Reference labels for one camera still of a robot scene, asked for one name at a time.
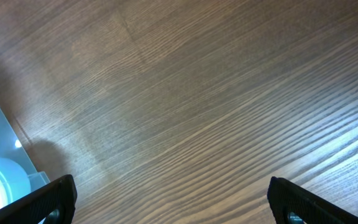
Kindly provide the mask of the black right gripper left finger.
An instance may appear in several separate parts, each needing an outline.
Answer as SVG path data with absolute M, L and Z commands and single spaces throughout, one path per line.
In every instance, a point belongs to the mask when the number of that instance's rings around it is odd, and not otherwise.
M 0 209 L 0 224 L 71 224 L 77 196 L 73 176 L 63 175 Z

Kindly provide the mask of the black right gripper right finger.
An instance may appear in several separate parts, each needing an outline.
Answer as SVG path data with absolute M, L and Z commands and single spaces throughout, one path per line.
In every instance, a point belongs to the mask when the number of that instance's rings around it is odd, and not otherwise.
M 358 217 L 281 177 L 270 179 L 267 198 L 280 224 L 358 224 Z

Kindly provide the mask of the pink small bowl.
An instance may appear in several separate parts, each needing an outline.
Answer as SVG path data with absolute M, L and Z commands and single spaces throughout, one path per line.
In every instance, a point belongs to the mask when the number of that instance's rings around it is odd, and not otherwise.
M 31 193 L 30 180 L 18 163 L 0 158 L 0 209 Z

